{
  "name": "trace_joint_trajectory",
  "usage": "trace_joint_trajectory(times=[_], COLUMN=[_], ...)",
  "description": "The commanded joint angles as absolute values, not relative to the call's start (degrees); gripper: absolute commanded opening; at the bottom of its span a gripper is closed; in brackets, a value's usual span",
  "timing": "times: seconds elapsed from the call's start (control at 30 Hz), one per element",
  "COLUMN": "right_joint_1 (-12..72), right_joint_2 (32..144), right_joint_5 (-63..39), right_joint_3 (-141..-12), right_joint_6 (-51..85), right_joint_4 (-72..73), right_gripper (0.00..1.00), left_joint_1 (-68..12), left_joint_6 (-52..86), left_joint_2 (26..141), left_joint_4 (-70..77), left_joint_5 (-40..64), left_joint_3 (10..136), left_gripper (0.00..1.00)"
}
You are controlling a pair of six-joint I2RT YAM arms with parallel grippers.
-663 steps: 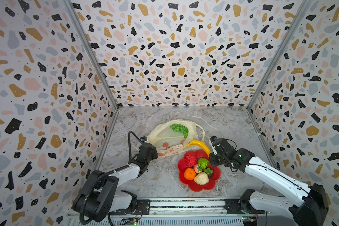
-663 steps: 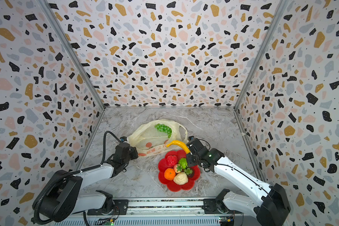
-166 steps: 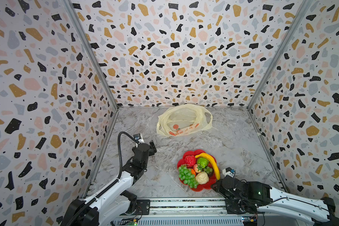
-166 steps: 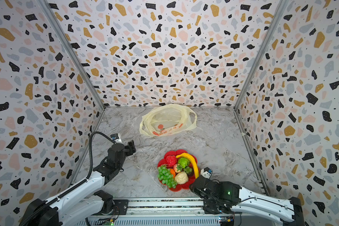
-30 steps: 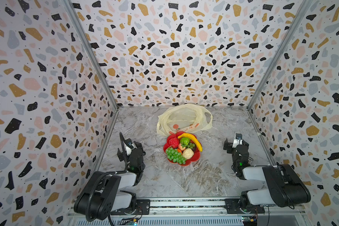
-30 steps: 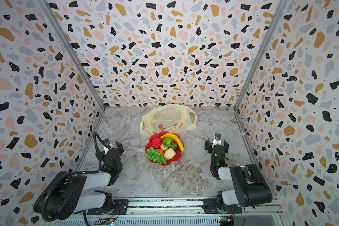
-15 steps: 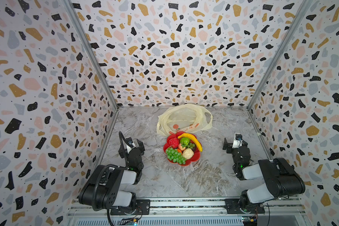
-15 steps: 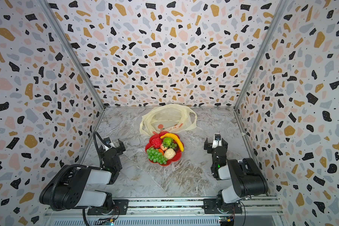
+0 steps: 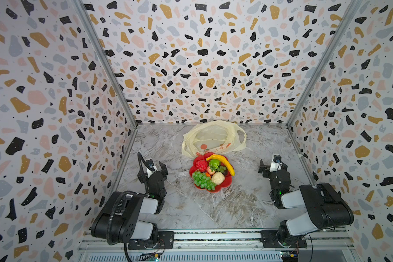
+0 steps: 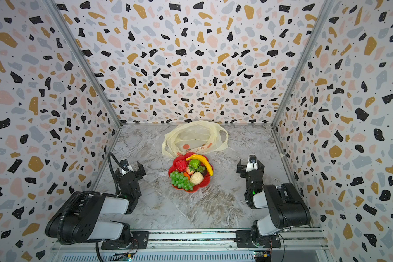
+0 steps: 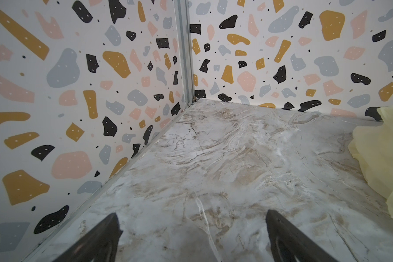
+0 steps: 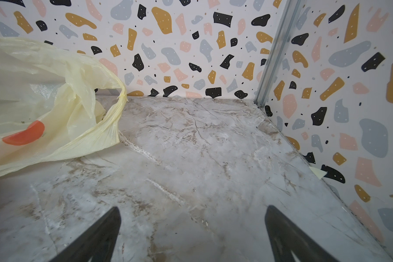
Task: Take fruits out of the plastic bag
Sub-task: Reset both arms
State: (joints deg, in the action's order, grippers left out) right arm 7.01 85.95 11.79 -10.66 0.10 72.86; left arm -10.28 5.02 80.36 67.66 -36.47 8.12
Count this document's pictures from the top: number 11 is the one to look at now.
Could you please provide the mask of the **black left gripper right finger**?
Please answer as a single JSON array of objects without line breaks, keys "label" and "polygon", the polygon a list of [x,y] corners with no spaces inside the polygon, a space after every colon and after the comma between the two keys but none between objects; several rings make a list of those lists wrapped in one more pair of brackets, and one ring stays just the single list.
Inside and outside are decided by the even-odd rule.
[{"label": "black left gripper right finger", "polygon": [[267,211],[266,226],[275,262],[336,260],[276,210]]}]

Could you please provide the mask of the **yellow plastic fruit-print bag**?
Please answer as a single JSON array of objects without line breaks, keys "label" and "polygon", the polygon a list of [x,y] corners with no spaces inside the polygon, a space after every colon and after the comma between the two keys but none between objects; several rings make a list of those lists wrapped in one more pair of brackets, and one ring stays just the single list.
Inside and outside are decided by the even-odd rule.
[{"label": "yellow plastic fruit-print bag", "polygon": [[367,184],[386,199],[393,219],[393,105],[378,108],[380,126],[358,126],[348,149],[357,159]]}]

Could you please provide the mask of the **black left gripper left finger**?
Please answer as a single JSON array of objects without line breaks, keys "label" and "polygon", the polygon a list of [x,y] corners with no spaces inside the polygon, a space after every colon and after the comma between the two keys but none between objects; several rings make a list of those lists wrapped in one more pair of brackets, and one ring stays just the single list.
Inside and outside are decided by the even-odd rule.
[{"label": "black left gripper left finger", "polygon": [[117,214],[112,213],[55,259],[56,262],[114,262],[120,229]]}]

